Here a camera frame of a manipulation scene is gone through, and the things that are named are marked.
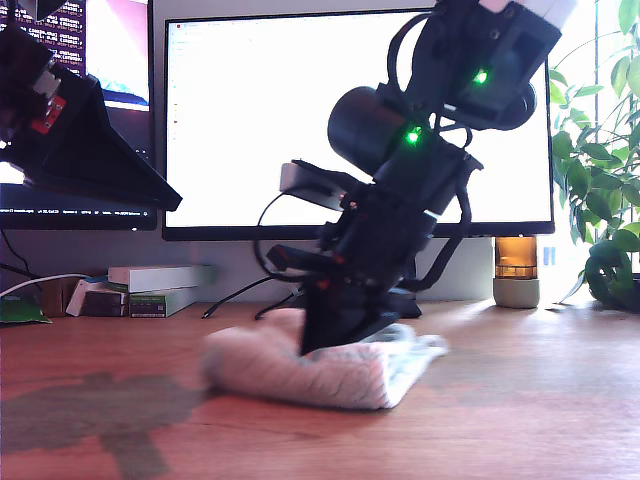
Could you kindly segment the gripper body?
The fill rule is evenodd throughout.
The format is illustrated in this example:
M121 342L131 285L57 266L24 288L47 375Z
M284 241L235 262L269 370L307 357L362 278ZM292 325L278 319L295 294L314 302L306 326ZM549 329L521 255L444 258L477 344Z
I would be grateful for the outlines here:
M345 191L334 223L319 231L314 251L277 244L266 253L266 274L300 283L320 301L374 301L401 283L429 241L436 219L419 204L377 184Z

